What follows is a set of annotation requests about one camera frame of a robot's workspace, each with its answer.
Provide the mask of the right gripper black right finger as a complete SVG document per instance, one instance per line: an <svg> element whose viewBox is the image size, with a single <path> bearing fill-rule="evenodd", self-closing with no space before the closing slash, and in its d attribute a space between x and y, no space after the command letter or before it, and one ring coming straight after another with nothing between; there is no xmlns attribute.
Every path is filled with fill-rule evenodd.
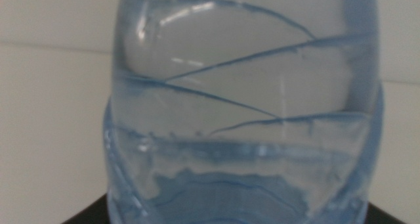
<svg viewBox="0 0 420 224"><path fill-rule="evenodd" d="M368 205L366 224L406 224L393 215L372 204Z"/></svg>

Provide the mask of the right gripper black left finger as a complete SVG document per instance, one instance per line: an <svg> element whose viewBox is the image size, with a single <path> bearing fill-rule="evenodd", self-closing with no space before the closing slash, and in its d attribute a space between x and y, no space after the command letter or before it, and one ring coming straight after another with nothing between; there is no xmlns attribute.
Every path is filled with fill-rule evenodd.
<svg viewBox="0 0 420 224"><path fill-rule="evenodd" d="M62 224L110 224L106 194Z"/></svg>

